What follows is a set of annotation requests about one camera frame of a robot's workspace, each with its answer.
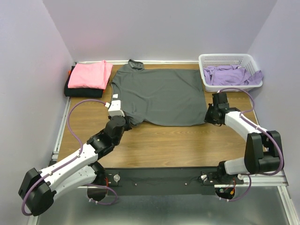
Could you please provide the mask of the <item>dark grey t-shirt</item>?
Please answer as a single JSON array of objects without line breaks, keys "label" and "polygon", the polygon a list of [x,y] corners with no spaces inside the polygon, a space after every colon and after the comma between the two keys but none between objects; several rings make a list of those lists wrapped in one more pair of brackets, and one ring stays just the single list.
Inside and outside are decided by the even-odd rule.
[{"label": "dark grey t-shirt", "polygon": [[111,81],[129,123],[167,127],[202,125],[207,106],[199,70],[146,69],[129,60]]}]

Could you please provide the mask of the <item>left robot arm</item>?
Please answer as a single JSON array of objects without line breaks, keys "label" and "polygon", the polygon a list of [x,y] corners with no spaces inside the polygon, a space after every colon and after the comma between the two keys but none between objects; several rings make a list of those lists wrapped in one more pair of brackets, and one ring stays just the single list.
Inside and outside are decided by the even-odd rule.
[{"label": "left robot arm", "polygon": [[67,191],[81,185],[101,184],[104,170],[98,160],[111,153],[129,129],[126,116],[112,116],[104,129],[73,154],[40,171],[28,170],[18,191],[22,214],[39,216]]}]

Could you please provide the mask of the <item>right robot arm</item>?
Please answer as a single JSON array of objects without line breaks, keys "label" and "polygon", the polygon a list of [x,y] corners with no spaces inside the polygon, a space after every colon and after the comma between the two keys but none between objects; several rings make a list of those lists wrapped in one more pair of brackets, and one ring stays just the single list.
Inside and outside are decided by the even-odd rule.
[{"label": "right robot arm", "polygon": [[275,175],[284,168],[284,156],[280,133],[269,131],[255,124],[243,112],[230,107],[225,92],[212,94],[205,121],[213,125],[226,125],[245,141],[243,157],[221,161],[213,178],[225,184],[241,175]]}]

